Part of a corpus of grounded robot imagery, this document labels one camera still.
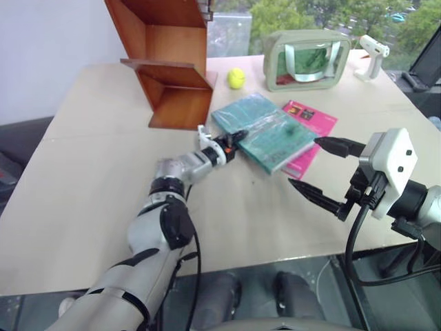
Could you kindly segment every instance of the book cover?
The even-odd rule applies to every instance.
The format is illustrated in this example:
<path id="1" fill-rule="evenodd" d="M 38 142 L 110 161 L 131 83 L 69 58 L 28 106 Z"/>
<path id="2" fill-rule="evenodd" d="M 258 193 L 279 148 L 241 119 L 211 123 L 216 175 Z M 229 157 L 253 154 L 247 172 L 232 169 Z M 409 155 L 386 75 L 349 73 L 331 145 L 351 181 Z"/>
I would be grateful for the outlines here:
<path id="1" fill-rule="evenodd" d="M 283 110 L 320 137 L 327 136 L 337 123 L 337 118 L 292 100 Z M 315 145 L 301 156 L 293 158 L 282 171 L 295 179 L 301 179 L 319 149 L 320 146 Z"/>
<path id="2" fill-rule="evenodd" d="M 233 133 L 248 130 L 239 147 L 268 174 L 314 145 L 317 134 L 261 94 L 253 93 L 212 113 L 216 124 Z"/>

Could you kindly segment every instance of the pink booklet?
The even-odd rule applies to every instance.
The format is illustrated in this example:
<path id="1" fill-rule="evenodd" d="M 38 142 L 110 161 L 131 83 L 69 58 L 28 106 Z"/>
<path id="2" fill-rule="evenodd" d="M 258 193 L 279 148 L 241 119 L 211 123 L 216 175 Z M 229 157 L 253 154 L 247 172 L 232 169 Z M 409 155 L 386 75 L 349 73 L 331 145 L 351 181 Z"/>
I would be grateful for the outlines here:
<path id="1" fill-rule="evenodd" d="M 327 136 L 337 123 L 337 118 L 292 100 L 283 107 L 283 110 L 320 137 Z M 297 159 L 291 160 L 282 171 L 295 179 L 301 179 L 319 149 L 320 146 L 314 145 Z"/>

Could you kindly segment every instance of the yellow tennis ball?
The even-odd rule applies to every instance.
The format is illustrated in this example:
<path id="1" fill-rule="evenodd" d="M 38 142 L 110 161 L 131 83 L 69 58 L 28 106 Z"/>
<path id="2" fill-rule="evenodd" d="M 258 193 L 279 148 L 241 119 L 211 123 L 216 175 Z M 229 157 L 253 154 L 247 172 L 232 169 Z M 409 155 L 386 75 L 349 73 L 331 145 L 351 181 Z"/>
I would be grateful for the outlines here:
<path id="1" fill-rule="evenodd" d="M 230 88 L 241 88 L 245 84 L 245 73 L 240 68 L 233 68 L 228 72 L 227 80 Z"/>

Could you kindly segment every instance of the table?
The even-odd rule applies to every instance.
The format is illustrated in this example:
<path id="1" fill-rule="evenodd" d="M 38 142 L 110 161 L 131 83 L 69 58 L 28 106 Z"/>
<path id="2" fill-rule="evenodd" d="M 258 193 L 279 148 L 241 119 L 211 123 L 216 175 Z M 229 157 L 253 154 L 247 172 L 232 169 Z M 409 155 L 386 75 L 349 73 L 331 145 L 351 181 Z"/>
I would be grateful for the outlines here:
<path id="1" fill-rule="evenodd" d="M 279 106 L 295 99 L 339 118 L 333 135 L 367 142 L 373 132 L 406 127 L 419 156 L 412 179 L 441 182 L 441 134 L 382 71 L 372 82 L 352 75 L 366 67 L 351 51 L 340 83 L 329 90 L 272 93 L 263 56 L 208 59 L 218 71 L 210 111 L 252 92 Z M 232 66 L 247 76 L 230 90 Z M 155 163 L 194 148 L 195 132 L 151 129 L 151 110 L 134 72 L 121 64 L 84 68 L 32 156 L 0 219 L 0 294 L 90 287 L 130 256 L 126 228 L 140 210 Z M 216 126 L 209 117 L 207 125 Z M 304 180 L 343 200 L 357 160 L 320 151 Z M 203 272 L 343 252 L 358 208 L 346 222 L 312 205 L 279 172 L 266 175 L 243 155 L 196 185 L 189 211 L 201 240 Z M 391 219 L 367 219 L 357 250 L 409 240 Z M 181 274 L 196 271 L 186 263 Z"/>

